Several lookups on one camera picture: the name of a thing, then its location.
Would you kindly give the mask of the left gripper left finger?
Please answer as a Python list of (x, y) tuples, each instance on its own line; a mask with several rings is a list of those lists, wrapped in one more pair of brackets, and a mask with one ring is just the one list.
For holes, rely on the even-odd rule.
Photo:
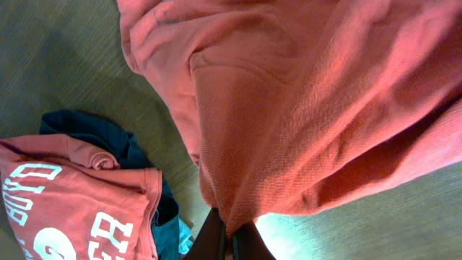
[(225, 224), (212, 208), (183, 260), (225, 260), (226, 243)]

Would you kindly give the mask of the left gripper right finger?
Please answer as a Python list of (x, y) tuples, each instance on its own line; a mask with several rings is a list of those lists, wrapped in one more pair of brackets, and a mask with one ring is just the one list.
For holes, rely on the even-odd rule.
[(275, 260), (253, 221), (245, 223), (232, 235), (233, 260)]

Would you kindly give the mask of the orange t-shirt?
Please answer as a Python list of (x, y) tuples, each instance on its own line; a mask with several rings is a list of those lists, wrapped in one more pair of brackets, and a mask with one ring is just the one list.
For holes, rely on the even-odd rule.
[(227, 232), (461, 160), (461, 2), (118, 0)]

